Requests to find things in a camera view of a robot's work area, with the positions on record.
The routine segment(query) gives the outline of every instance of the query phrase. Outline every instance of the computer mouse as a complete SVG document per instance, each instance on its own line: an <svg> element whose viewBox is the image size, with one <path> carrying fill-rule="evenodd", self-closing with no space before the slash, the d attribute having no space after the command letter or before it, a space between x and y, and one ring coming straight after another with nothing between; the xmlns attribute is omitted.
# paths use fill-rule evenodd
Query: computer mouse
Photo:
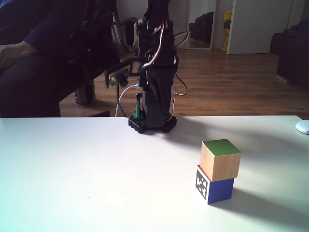
<svg viewBox="0 0 309 232"><path fill-rule="evenodd" d="M296 124L296 128L304 134L309 134L309 120L302 120Z"/></svg>

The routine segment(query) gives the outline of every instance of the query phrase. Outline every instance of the white table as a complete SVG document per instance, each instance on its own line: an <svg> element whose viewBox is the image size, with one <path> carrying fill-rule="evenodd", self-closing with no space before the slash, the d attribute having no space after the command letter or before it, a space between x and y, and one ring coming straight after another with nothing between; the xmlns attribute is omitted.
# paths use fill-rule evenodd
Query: white table
<svg viewBox="0 0 309 232"><path fill-rule="evenodd" d="M309 231L309 136L296 116L0 119L1 232ZM201 142L242 151L231 200L195 187Z"/></svg>

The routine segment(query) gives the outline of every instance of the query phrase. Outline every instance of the stacked blocks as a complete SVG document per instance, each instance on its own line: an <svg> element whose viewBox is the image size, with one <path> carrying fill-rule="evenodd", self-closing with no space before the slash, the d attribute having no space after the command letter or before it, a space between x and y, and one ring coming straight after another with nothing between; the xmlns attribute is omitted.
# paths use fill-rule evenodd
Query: stacked blocks
<svg viewBox="0 0 309 232"><path fill-rule="evenodd" d="M202 143L196 188L208 204L231 199L241 152L227 139Z"/></svg>

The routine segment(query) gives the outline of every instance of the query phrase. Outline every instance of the person's hand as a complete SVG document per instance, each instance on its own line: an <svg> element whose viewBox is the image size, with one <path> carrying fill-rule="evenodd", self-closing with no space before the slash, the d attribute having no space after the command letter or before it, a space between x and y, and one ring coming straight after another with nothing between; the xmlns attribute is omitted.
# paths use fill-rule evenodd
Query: person's hand
<svg viewBox="0 0 309 232"><path fill-rule="evenodd" d="M36 48L25 41L13 45L0 46L0 69L6 69L19 59L31 56L37 52Z"/></svg>

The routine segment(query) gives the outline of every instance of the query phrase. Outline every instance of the yellow bag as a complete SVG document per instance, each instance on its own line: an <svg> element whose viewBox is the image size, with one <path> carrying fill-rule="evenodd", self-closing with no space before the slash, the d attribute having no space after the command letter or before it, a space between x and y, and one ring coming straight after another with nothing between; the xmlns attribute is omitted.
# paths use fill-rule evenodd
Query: yellow bag
<svg viewBox="0 0 309 232"><path fill-rule="evenodd" d="M225 11L224 12L225 44L222 48L222 51L227 51L228 37L230 35L230 28L231 28L231 21L232 21L232 12Z"/></svg>

